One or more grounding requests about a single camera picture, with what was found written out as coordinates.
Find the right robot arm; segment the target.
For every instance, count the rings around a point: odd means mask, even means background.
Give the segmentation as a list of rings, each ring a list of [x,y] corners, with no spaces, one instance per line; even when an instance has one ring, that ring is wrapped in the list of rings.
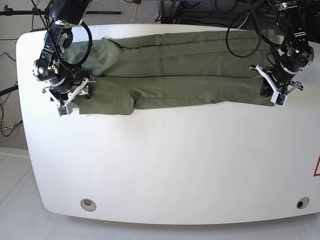
[[[56,102],[60,110],[66,109],[76,96],[84,96],[87,100],[91,98],[90,83],[93,80],[82,69],[93,44],[91,31],[83,22],[90,3],[89,0],[52,0],[42,19],[46,29],[44,47],[34,62],[33,75],[39,82],[47,84],[42,92]],[[88,43],[82,59],[68,63],[64,56],[73,42],[73,26],[82,26],[86,30]]]

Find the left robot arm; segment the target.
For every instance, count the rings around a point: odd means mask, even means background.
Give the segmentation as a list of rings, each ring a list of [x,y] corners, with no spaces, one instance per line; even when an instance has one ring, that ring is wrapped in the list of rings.
[[[320,2],[270,0],[268,3],[275,10],[278,27],[284,34],[283,41],[276,44],[262,36],[274,62],[271,67],[253,65],[251,69],[264,78],[260,95],[270,97],[273,104],[283,107],[290,92],[304,89],[299,81],[293,81],[293,77],[314,60],[314,49],[309,42],[320,41]]]

